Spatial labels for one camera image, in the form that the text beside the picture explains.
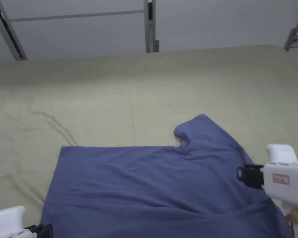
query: white handheld device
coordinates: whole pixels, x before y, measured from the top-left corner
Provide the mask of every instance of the white handheld device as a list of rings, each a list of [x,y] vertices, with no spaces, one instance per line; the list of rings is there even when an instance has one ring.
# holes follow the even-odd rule
[[[282,201],[284,214],[298,209],[298,160],[290,145],[267,146],[270,163],[238,168],[238,178],[246,186],[262,188],[271,198]],[[298,238],[298,224],[293,224]]]
[[[53,227],[32,225],[23,227],[25,207],[17,206],[0,211],[0,238],[53,238]]]

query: human hand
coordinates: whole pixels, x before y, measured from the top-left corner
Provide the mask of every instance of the human hand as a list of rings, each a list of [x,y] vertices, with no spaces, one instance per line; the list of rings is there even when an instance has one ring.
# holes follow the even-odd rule
[[[286,215],[286,220],[289,223],[298,224],[298,209],[293,209],[291,213]]]

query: blue t-shirt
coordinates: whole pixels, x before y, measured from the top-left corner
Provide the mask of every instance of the blue t-shirt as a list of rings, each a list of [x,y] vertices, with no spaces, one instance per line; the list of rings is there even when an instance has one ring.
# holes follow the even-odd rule
[[[243,148],[205,115],[179,147],[62,147],[42,213],[55,238],[288,237],[263,190],[246,187]]]

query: sticker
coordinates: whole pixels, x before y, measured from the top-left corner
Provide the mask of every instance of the sticker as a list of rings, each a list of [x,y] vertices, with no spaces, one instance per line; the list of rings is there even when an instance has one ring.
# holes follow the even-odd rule
[[[274,183],[280,183],[280,184],[289,185],[290,180],[289,180],[289,176],[288,175],[273,174],[273,182]]]

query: bed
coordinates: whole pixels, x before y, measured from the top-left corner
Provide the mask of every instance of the bed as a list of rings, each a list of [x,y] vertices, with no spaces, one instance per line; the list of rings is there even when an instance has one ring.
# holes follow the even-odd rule
[[[0,63],[0,209],[40,221],[61,146],[178,146],[202,113],[255,163],[269,143],[298,157],[298,61],[262,45]]]

